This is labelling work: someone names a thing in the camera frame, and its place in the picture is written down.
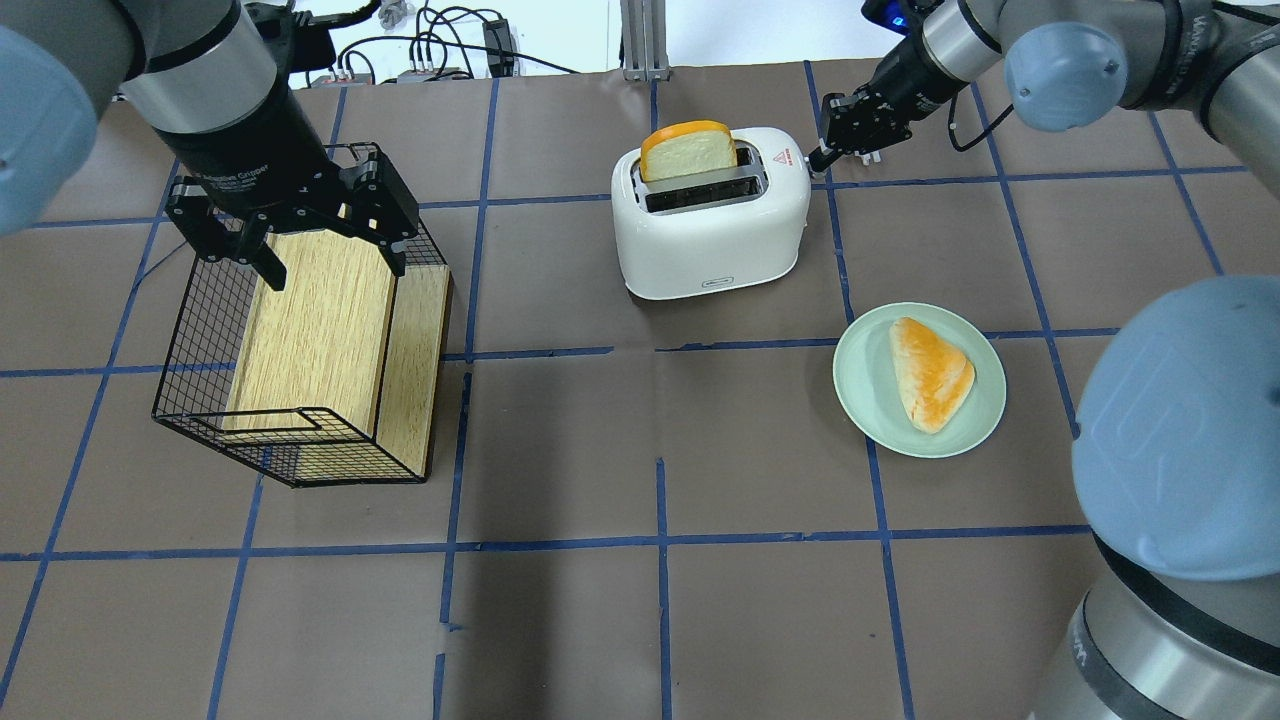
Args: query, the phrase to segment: white toaster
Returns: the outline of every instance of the white toaster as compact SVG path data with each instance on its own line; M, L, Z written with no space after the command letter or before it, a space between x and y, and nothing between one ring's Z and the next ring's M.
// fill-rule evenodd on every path
M809 169L777 128L732 131L737 167L645 183L640 150L613 168L613 231L627 290L675 300L759 284L796 264Z

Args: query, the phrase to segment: wooden block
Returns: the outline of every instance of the wooden block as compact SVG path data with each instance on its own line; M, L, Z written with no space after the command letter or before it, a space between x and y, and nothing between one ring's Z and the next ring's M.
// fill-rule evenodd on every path
M279 236L271 247L288 268L285 290L259 281L227 410L228 443L351 439L317 430L294 407L328 407L393 457L426 475L431 409L444 341L448 265L410 266L397 279L378 250L329 232ZM361 446L302 446L294 471L316 479Z
M276 236L271 249L288 279L280 292L257 282L227 410L320 406L372 434L396 277L376 247L332 232ZM308 427L296 414L223 420L237 432Z
M448 296L448 265L410 266L392 313L376 439L419 475L426 474Z

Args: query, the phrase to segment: light blue joint cap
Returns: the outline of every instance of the light blue joint cap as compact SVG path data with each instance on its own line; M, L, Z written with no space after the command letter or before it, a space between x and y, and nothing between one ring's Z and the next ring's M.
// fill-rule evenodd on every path
M1280 277L1149 305L1102 355L1078 420L1075 491L1116 552L1187 580L1280 573Z
M1084 23L1039 26L1005 54L1014 110L1036 129L1062 132L1097 120L1120 102L1128 82L1124 49Z
M84 164L97 117L65 65L4 26L0 68L0 236L5 236L38 220Z

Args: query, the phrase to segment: light green plate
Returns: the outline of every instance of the light green plate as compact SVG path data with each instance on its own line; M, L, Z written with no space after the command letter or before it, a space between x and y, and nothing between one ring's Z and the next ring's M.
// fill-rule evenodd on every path
M969 397L937 434L918 430L897 396L888 331L904 315L924 323L963 350L974 366ZM895 302L858 318L840 337L832 375L840 404L854 424L867 437L902 455L959 455L987 439L1005 414L1005 366L996 350L968 320L934 305Z

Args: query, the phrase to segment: black wire basket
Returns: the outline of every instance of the black wire basket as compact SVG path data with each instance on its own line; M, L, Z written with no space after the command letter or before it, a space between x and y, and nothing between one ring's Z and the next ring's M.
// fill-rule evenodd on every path
M404 258L407 268L445 264L421 220ZM234 263L195 260L151 416L291 487L426 482L426 470L416 473L332 409L228 411L257 283ZM384 384L379 379L379 404ZM255 429L229 429L244 423L228 419L244 415L260 416Z

